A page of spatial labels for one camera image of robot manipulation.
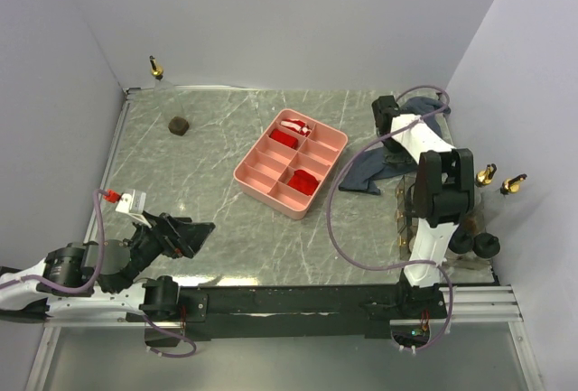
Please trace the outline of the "salt jar black lid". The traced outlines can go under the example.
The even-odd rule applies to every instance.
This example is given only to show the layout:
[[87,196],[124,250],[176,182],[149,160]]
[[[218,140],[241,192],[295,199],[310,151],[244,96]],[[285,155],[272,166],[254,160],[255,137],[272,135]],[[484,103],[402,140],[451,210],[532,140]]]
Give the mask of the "salt jar black lid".
[[479,233],[474,238],[472,251],[479,258],[491,259],[500,252],[500,249],[499,238],[490,233]]
[[458,228],[450,239],[448,248],[456,255],[464,255],[472,251],[474,239],[470,232]]

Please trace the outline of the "oil bottle gold spout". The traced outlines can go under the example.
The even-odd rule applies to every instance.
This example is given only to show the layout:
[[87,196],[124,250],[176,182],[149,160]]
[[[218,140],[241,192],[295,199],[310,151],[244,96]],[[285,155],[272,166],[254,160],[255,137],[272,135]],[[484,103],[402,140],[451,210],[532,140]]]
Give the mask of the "oil bottle gold spout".
[[525,173],[521,173],[513,178],[503,181],[499,188],[499,193],[503,196],[516,194],[520,191],[521,184],[527,179]]

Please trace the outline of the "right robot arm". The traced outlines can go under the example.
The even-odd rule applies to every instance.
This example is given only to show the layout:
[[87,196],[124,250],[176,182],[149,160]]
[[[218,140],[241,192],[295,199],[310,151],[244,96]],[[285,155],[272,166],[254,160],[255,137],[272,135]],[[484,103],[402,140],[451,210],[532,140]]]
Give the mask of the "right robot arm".
[[411,264],[400,275],[397,310],[406,317],[443,305],[439,266],[451,238],[474,205],[473,155],[445,142],[416,115],[403,114],[392,96],[372,103],[379,136],[390,150],[404,149],[417,163],[412,212],[417,230]]

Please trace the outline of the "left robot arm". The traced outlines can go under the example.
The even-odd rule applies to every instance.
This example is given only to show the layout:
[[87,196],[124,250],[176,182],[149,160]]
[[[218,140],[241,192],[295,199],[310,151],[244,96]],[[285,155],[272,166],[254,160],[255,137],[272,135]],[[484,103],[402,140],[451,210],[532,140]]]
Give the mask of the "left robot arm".
[[36,323],[113,312],[176,318],[180,286],[168,275],[143,283],[141,274],[159,256],[194,258],[215,225],[147,212],[133,225],[130,238],[98,234],[94,241],[53,250],[22,271],[2,268],[2,319]]

